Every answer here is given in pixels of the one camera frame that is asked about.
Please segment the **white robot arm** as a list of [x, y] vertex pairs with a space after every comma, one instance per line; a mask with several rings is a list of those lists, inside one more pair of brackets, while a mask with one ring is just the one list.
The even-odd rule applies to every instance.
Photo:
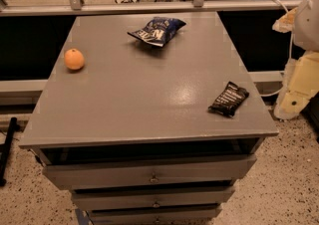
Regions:
[[293, 119], [319, 93], [319, 0], [302, 0], [273, 29], [291, 32], [293, 44], [305, 51], [298, 60], [288, 60], [274, 108], [277, 118]]

